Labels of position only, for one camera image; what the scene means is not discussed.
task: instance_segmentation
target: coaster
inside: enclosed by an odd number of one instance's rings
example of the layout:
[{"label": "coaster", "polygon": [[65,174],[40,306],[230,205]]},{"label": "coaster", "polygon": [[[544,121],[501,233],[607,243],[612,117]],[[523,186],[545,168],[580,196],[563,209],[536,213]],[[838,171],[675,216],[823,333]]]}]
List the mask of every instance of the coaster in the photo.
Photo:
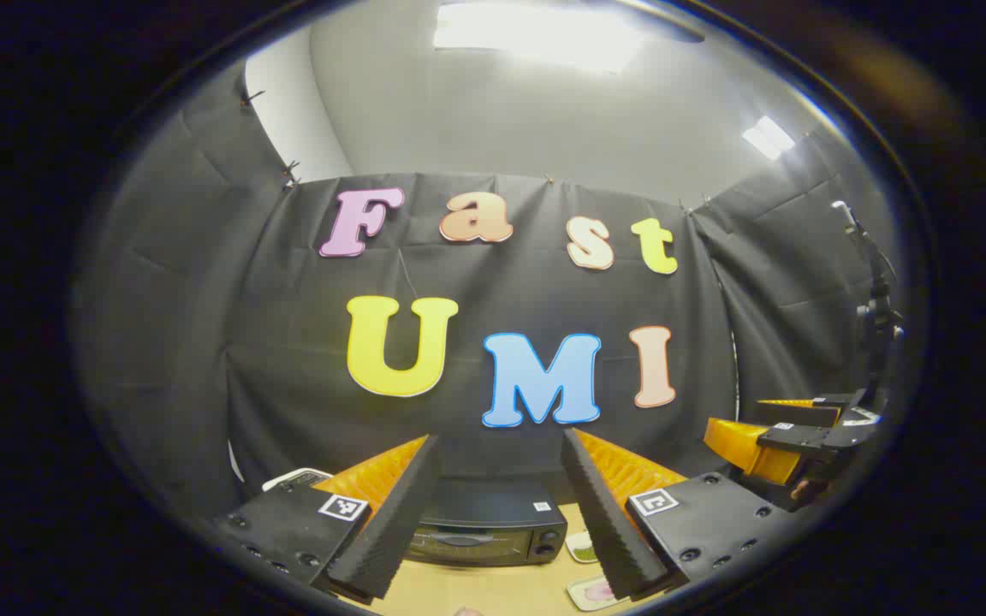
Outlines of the coaster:
[{"label": "coaster", "polygon": [[580,564],[588,565],[590,562],[599,562],[596,558],[596,550],[592,549],[591,536],[585,533],[578,533],[565,537],[565,547],[573,560]]},{"label": "coaster", "polygon": [[610,607],[630,599],[630,597],[615,599],[615,594],[611,592],[610,584],[607,584],[607,578],[603,576],[592,577],[591,580],[584,580],[582,582],[574,582],[568,585],[567,591],[568,596],[570,596],[570,599],[573,600],[573,603],[576,604],[580,612],[595,612],[598,609]]}]

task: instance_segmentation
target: pink object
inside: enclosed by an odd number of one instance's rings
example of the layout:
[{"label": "pink object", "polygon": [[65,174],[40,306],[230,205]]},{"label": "pink object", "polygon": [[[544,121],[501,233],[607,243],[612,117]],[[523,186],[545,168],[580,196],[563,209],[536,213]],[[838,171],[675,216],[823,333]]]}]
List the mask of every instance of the pink object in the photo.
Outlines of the pink object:
[{"label": "pink object", "polygon": [[406,193],[400,188],[345,191],[337,195],[337,200],[341,202],[341,211],[333,221],[329,240],[318,249],[322,257],[359,257],[364,252],[364,242],[359,238],[360,227],[364,228],[367,237],[378,234],[383,229],[387,207],[398,210],[406,203]]},{"label": "pink object", "polygon": [[607,580],[603,580],[584,589],[584,596],[588,601],[610,601],[615,598],[615,593],[611,592],[611,585],[607,584]]}]

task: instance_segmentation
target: wooden table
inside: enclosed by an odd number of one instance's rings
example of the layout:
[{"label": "wooden table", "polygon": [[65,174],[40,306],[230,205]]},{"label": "wooden table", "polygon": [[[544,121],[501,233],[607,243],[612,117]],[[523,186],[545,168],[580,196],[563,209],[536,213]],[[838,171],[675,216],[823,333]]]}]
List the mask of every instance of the wooden table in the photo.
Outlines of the wooden table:
[{"label": "wooden table", "polygon": [[[576,503],[559,508],[568,522],[568,534],[583,533],[584,522]],[[453,616],[463,606],[477,609],[483,616],[609,616],[661,596],[656,593],[642,601],[622,601],[596,612],[580,612],[568,597],[567,586],[602,575],[598,562],[582,565],[564,546],[547,565],[443,566],[403,560],[387,599],[360,607],[383,616]]]}]

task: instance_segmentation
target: black fabric backdrop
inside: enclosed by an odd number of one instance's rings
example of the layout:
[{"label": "black fabric backdrop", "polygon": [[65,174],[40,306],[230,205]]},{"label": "black fabric backdrop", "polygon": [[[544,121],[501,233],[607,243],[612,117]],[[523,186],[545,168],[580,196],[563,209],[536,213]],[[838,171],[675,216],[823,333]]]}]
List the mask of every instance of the black fabric backdrop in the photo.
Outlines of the black fabric backdrop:
[{"label": "black fabric backdrop", "polygon": [[[852,315],[865,293],[854,285],[869,274],[830,202],[852,202],[891,257],[897,245],[884,241],[884,197],[830,137],[806,137],[693,213],[506,175],[357,176],[285,191],[284,163],[239,105],[241,75],[231,67],[159,128],[95,219],[75,276],[75,346],[95,422],[171,506],[227,511],[290,469],[339,471],[425,432],[445,436],[451,475],[541,476],[570,499],[559,424],[481,425],[493,385],[482,339],[492,333],[524,333],[544,364],[564,336],[597,335],[602,416],[583,428],[685,475],[722,464],[701,437],[708,417],[735,417],[734,339],[744,414],[756,398],[862,385]],[[360,257],[320,257],[337,193],[373,187],[400,187],[406,203]],[[506,199],[512,238],[441,237],[447,200],[469,191]],[[606,223],[610,269],[568,258],[575,215]],[[646,268],[630,233],[650,216],[674,236],[671,276]],[[401,305],[386,353],[400,368],[415,358],[412,300],[459,304],[443,378],[427,394],[380,397],[349,377],[345,304],[368,293]],[[627,337],[653,324],[673,332],[677,397],[638,409]],[[230,470],[228,441],[245,483]]]}]

